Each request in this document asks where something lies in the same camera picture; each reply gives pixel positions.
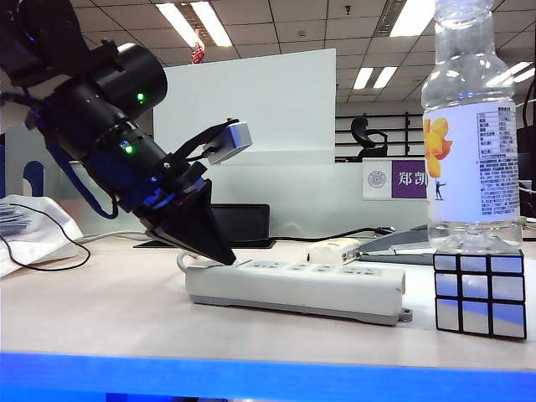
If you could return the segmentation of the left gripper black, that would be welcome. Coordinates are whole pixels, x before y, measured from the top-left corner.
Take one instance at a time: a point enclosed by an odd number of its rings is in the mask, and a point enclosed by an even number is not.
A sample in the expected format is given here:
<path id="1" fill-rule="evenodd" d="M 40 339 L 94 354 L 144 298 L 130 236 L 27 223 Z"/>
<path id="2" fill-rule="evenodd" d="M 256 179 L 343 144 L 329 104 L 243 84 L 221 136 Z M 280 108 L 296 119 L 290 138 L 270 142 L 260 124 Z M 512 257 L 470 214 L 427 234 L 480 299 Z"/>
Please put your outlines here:
<path id="1" fill-rule="evenodd" d="M 224 265 L 235 254 L 210 208 L 211 188 L 204 188 L 207 168 L 168 154 L 121 196 L 121 208 L 139 219 L 156 220 L 145 234 L 172 247 Z"/>

